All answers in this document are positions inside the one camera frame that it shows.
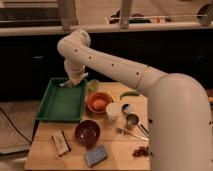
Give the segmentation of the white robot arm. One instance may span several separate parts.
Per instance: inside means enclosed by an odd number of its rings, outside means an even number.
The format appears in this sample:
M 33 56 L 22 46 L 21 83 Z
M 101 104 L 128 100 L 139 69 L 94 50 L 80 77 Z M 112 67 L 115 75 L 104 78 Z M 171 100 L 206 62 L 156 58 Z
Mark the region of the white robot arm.
M 194 78 L 96 51 L 78 29 L 62 38 L 69 81 L 89 67 L 147 97 L 151 171 L 213 171 L 213 122 L 208 96 Z

